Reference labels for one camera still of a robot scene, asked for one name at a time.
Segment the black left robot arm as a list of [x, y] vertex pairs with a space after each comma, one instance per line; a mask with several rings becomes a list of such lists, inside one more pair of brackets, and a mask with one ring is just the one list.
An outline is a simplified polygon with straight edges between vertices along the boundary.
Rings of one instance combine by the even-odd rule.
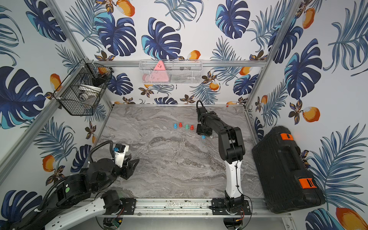
[[113, 160], [103, 158], [58, 180], [44, 196], [9, 191], [1, 208], [1, 229], [67, 229], [102, 214], [132, 214], [134, 205], [124, 204], [117, 191], [109, 187], [118, 177], [128, 179], [138, 163], [138, 159], [127, 157], [119, 167]]

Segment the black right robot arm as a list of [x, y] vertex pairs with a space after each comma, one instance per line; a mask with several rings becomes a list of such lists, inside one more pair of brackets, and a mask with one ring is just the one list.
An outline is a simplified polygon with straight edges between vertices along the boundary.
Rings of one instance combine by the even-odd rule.
[[215, 112], [209, 112], [204, 107], [198, 108], [196, 112], [197, 134], [210, 137], [215, 132], [218, 136], [218, 152], [226, 166], [227, 183], [224, 203], [229, 213], [235, 213], [245, 202], [240, 179], [242, 160], [245, 155], [241, 129], [226, 124]]

